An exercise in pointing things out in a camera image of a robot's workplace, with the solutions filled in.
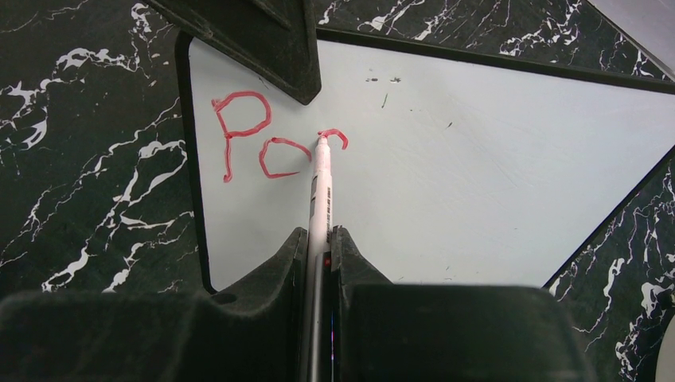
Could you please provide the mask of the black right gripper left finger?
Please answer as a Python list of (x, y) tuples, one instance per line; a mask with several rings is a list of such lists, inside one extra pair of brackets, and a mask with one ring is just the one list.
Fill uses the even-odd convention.
[(295, 381), (307, 232), (216, 294), (20, 293), (1, 303), (4, 381)]

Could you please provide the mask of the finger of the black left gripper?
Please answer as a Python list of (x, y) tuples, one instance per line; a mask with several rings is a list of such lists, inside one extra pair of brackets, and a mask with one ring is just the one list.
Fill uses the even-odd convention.
[(148, 5), (302, 105), (321, 91), (309, 0), (149, 0)]

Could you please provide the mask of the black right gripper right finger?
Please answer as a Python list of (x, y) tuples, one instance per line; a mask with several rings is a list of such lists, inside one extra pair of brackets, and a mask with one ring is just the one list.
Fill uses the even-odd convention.
[(527, 286), (395, 284), (333, 230), (339, 381), (593, 381), (563, 307)]

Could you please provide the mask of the white marker pen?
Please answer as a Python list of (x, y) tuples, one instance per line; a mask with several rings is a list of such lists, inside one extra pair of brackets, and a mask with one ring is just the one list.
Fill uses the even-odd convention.
[(330, 261), (332, 229), (332, 174), (328, 138), (321, 135), (314, 154), (314, 174), (310, 189), (310, 219), (305, 277), (300, 381), (321, 379), (322, 310), (324, 268)]

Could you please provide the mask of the small white whiteboard black frame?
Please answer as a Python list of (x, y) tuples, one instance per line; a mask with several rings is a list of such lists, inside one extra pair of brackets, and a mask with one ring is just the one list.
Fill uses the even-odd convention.
[(670, 82), (320, 29), (307, 105), (181, 33), (204, 284), (306, 227), (329, 139), (333, 222), (402, 283), (541, 287), (673, 148)]

